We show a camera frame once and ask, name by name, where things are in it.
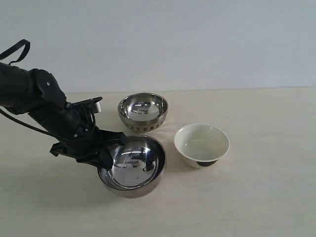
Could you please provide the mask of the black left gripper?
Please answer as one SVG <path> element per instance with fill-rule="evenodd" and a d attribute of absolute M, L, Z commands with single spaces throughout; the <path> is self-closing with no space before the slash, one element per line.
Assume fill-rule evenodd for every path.
<path fill-rule="evenodd" d="M 29 112 L 29 116 L 44 128 L 46 134 L 59 142 L 50 153 L 74 158 L 97 168 L 110 170 L 114 160 L 109 147 L 124 145 L 123 132 L 101 130 L 96 126 L 95 115 L 84 108 L 44 105 Z"/>

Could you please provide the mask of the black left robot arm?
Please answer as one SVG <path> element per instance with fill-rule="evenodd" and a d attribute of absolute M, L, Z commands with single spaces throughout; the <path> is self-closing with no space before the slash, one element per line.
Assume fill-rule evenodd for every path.
<path fill-rule="evenodd" d="M 39 69 L 26 71 L 0 65 L 0 105 L 8 119 L 56 138 L 50 152 L 74 158 L 78 163 L 110 170 L 114 159 L 110 146 L 122 145 L 122 132 L 96 126 L 96 104 L 102 97 L 69 103 L 54 76 Z"/>

